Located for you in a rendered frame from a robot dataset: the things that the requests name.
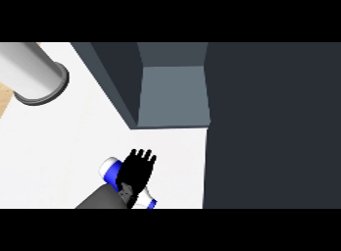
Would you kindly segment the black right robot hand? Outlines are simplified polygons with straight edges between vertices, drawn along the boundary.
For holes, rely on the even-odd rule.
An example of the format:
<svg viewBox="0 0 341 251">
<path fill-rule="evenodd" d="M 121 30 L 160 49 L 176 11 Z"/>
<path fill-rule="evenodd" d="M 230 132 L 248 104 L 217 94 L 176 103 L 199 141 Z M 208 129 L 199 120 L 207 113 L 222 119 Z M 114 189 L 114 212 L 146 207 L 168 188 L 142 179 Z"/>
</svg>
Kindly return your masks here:
<svg viewBox="0 0 341 251">
<path fill-rule="evenodd" d="M 140 192 L 146 188 L 155 162 L 157 156 L 152 154 L 152 150 L 133 149 L 121 164 L 115 184 L 118 194 L 128 209 L 133 208 Z"/>
</svg>

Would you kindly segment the dark grey open cabinet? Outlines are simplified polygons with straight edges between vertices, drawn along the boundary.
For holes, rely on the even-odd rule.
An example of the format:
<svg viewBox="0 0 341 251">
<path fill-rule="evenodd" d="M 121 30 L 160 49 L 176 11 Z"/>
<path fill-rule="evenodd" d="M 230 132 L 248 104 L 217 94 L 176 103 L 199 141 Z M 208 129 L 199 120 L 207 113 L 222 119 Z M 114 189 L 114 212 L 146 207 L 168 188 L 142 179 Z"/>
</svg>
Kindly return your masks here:
<svg viewBox="0 0 341 251">
<path fill-rule="evenodd" d="M 75 42 L 72 47 L 130 128 L 210 124 L 205 42 Z"/>
</svg>

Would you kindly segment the dark grey cabinet door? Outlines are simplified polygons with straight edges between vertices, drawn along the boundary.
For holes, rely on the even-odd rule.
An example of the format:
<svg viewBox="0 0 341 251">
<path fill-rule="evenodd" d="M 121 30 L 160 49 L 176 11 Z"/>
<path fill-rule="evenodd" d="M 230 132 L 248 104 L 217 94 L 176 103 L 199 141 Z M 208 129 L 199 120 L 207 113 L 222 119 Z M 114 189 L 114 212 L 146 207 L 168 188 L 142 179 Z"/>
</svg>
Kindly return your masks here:
<svg viewBox="0 0 341 251">
<path fill-rule="evenodd" d="M 213 43 L 205 78 L 205 208 L 341 208 L 341 43 Z"/>
</svg>

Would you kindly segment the white cylinder with grey rim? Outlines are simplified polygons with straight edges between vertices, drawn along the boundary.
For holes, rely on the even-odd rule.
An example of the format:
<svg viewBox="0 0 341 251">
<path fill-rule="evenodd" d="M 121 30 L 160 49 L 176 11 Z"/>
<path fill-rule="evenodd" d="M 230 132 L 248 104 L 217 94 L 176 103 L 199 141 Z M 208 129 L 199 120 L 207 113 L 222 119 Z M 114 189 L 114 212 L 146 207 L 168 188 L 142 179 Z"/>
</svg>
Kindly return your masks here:
<svg viewBox="0 0 341 251">
<path fill-rule="evenodd" d="M 0 42 L 0 82 L 24 104 L 38 106 L 62 94 L 69 72 L 35 42 Z"/>
</svg>

